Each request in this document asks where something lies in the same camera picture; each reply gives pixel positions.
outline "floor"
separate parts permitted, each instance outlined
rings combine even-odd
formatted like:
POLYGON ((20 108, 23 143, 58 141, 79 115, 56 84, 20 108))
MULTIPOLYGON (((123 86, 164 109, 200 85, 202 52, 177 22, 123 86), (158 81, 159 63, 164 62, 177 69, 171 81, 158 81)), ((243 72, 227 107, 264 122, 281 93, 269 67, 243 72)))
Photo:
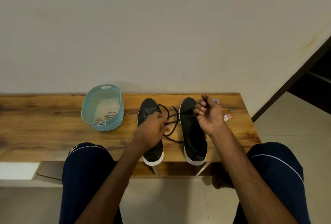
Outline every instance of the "floor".
MULTIPOLYGON (((262 142, 287 145, 304 168, 312 223, 331 219, 331 115, 285 93, 256 122, 262 142)), ((0 188, 0 223, 58 223, 61 188, 0 188)), ((132 179, 121 201, 124 223, 232 223, 235 190, 204 179, 132 179)))

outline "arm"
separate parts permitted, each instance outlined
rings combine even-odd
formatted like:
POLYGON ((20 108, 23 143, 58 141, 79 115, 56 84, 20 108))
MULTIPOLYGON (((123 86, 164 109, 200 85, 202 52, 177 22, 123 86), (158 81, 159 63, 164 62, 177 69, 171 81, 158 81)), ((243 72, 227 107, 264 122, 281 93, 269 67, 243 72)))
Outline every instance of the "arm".
POLYGON ((108 178, 77 219, 76 224, 113 223, 133 169, 141 156, 162 139, 163 133, 169 128, 169 126, 164 126, 167 121, 166 117, 155 112, 149 115, 145 122, 138 127, 133 140, 128 144, 108 178))
POLYGON ((202 95, 195 113, 224 162, 248 223, 291 223, 296 220, 262 179, 224 123, 220 105, 202 95))

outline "wooden tabletop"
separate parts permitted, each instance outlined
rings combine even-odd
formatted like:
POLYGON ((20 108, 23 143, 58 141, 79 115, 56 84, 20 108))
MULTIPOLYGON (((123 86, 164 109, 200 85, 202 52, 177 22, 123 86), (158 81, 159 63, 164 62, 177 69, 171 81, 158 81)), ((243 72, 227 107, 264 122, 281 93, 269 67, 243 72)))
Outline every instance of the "wooden tabletop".
MULTIPOLYGON (((213 93, 232 116, 226 124, 244 151, 260 143, 253 122, 239 93, 213 93)), ((104 146, 118 160, 137 128, 137 113, 148 97, 175 113, 186 97, 200 99, 199 94, 123 94, 124 119, 113 131, 98 132, 81 119, 84 94, 7 95, 0 96, 0 161, 63 161, 69 150, 82 142, 104 146)), ((183 140, 180 124, 171 135, 183 140)), ((209 137, 206 161, 220 157, 209 137)), ((163 138, 164 162, 186 162, 182 143, 163 138)))

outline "light blue basket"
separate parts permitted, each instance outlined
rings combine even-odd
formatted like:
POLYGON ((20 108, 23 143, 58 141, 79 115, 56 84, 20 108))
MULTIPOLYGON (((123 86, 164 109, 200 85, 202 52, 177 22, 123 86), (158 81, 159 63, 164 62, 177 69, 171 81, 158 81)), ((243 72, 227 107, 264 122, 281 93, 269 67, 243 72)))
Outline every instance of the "light blue basket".
POLYGON ((124 116, 124 104, 121 95, 121 91, 119 88, 113 84, 103 84, 91 89, 85 96, 81 117, 82 119, 92 126, 95 130, 100 132, 114 130, 119 127, 119 125, 123 121, 124 116), (111 119, 105 120, 101 123, 95 123, 95 113, 98 109, 98 106, 103 101, 107 99, 114 99, 118 100, 119 102, 119 109, 118 113, 111 119))

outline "navy blue pants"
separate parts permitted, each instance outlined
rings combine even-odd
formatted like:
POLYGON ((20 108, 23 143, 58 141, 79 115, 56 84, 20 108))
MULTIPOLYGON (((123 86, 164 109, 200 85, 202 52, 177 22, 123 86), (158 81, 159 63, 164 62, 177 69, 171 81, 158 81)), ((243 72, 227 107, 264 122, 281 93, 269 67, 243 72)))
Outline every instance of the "navy blue pants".
MULTIPOLYGON (((298 224, 310 223, 303 170, 293 153, 283 144, 268 142, 253 146, 247 156, 298 224)), ((115 165, 102 146, 82 143, 70 151, 62 175, 60 224, 75 223, 115 165)), ((122 223, 119 209, 114 223, 122 223)), ((233 223, 247 223, 240 203, 233 223)))

